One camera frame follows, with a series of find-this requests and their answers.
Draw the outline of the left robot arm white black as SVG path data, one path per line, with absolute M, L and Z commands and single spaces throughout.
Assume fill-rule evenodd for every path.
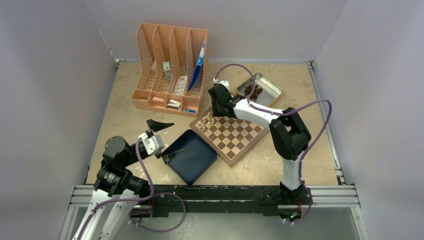
M 147 230 L 148 227 L 133 220 L 131 211 L 135 205 L 162 196 L 155 193 L 155 186 L 144 159 L 155 156 L 164 158 L 165 147 L 156 132 L 172 127 L 173 123 L 146 121 L 148 129 L 130 145 L 122 136 L 110 137 L 104 147 L 101 168 L 97 172 L 89 206 L 73 238 L 97 240 L 101 236 L 113 237 L 128 217 L 130 224 Z

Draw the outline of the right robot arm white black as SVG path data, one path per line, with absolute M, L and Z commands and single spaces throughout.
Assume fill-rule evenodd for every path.
M 304 154 L 312 139 L 300 115 L 292 107 L 274 109 L 257 104 L 244 96 L 232 96 L 222 84 L 207 91 L 211 97 L 212 114 L 252 122 L 269 130 L 276 152 L 282 157 L 283 174 L 280 196 L 288 204 L 300 198 Z

